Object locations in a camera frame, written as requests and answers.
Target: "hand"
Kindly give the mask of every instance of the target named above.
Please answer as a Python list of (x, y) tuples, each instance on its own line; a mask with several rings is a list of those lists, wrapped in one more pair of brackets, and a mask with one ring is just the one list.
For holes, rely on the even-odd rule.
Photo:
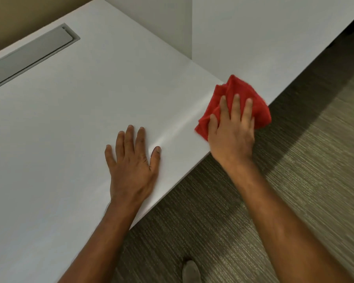
[(117, 162), (112, 147), (106, 146), (105, 158), (111, 175), (111, 203), (121, 208), (136, 211), (151, 194), (159, 175), (161, 148), (156, 147), (151, 155), (150, 164), (146, 157), (146, 131), (141, 127), (135, 141), (134, 127), (129, 125), (126, 134), (118, 133), (115, 144)]
[(227, 173), (234, 165), (252, 161), (254, 144), (252, 105), (252, 99), (247, 99), (241, 117), (240, 96), (236, 94), (233, 98), (230, 117), (226, 97), (223, 96), (220, 100), (219, 127), (215, 115), (210, 116), (208, 143), (211, 154)]

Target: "desk surface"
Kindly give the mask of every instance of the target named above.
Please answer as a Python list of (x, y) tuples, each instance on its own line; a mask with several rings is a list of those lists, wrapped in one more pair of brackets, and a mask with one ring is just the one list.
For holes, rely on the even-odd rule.
[(0, 87), (0, 282), (54, 282), (109, 203), (106, 144), (128, 124), (162, 147), (135, 222), (208, 152), (194, 132), (220, 81), (104, 0), (66, 23), (79, 37)]

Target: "white wall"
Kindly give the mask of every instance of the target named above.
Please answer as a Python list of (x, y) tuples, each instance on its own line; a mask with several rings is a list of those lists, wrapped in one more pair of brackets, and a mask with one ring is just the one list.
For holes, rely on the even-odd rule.
[(106, 0), (191, 58), (192, 0)]
[(274, 100), (354, 19), (354, 0), (193, 0), (193, 61)]

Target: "floor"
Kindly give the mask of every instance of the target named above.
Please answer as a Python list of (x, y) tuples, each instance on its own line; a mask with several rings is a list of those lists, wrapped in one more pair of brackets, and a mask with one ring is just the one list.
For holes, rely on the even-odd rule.
[[(282, 198), (354, 275), (354, 33), (341, 35), (271, 105), (254, 159)], [(133, 229), (115, 282), (277, 282), (238, 192), (206, 157)]]

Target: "left hand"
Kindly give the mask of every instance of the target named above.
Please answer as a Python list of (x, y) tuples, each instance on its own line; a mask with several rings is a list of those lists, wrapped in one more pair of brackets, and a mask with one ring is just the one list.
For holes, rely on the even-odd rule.
[(129, 125), (126, 133), (120, 131), (115, 144), (117, 162), (112, 147), (106, 146), (105, 158), (111, 175), (111, 203), (125, 210), (137, 212), (153, 191), (159, 175), (161, 148), (153, 150), (148, 164), (145, 136), (146, 131), (141, 127), (134, 146), (134, 127)]

